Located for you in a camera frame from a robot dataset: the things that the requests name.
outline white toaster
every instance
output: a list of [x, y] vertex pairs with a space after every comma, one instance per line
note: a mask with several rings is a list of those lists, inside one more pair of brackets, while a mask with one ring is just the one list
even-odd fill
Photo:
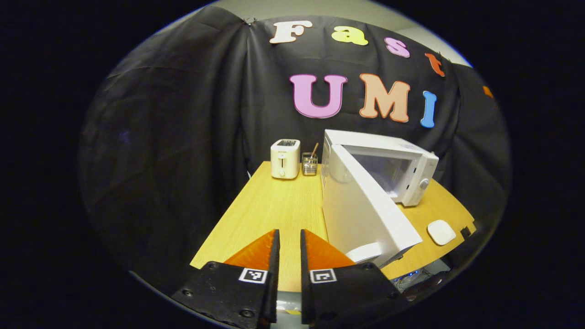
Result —
[[301, 164], [301, 141], [279, 139], [270, 147], [270, 168], [274, 178], [293, 179]]

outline wooden table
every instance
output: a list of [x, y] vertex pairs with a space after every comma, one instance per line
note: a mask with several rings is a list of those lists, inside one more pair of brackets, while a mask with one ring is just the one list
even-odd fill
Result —
[[[272, 229], [280, 230], [280, 271], [278, 289], [301, 291], [301, 229], [308, 229], [328, 241], [321, 204], [321, 165], [316, 176], [298, 174], [292, 180], [270, 176], [270, 162], [263, 162], [219, 220], [193, 260], [201, 268], [208, 261], [224, 262], [234, 253]], [[416, 207], [403, 207], [404, 215], [420, 234], [423, 242], [413, 246], [400, 260], [382, 268], [393, 279], [417, 270], [444, 256], [463, 242], [461, 229], [476, 228], [473, 217], [444, 187], [432, 180]], [[456, 238], [439, 246], [426, 231], [435, 220], [451, 225]]]

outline open microwave door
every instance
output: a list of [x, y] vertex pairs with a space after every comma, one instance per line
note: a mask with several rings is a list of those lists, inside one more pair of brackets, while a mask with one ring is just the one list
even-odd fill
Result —
[[345, 146], [328, 146], [323, 213], [329, 243], [356, 263], [373, 262], [382, 268], [422, 242], [380, 178]]

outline white microwave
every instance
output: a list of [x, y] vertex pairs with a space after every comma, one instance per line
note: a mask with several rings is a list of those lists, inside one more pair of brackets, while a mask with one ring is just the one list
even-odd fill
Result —
[[325, 130], [321, 183], [329, 243], [382, 268], [422, 242], [396, 203], [417, 205], [439, 158], [400, 138]]

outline black cloth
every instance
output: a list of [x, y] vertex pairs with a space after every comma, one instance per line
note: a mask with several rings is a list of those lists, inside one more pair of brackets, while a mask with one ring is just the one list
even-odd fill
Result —
[[[310, 20], [313, 27], [295, 42], [269, 43], [273, 23], [288, 20]], [[369, 44], [333, 40], [340, 25], [362, 30]], [[411, 57], [390, 53], [385, 37], [404, 42]], [[425, 53], [441, 61], [445, 77], [432, 70]], [[359, 115], [361, 73], [380, 76], [387, 90], [395, 81], [410, 85], [408, 122]], [[329, 101], [325, 75], [347, 77], [341, 111], [327, 119], [297, 112], [289, 81], [294, 74], [317, 76], [316, 105]], [[144, 41], [105, 79], [82, 130], [84, 202], [115, 258], [170, 293], [245, 185], [246, 171], [270, 160], [270, 145], [299, 139], [309, 151], [329, 128], [395, 136], [434, 151], [441, 159], [435, 179], [476, 223], [489, 218], [482, 225], [493, 227], [511, 171], [504, 121], [483, 85], [472, 68], [366, 23], [294, 16], [247, 24], [208, 6]], [[433, 128], [420, 124], [423, 91], [438, 98]]]

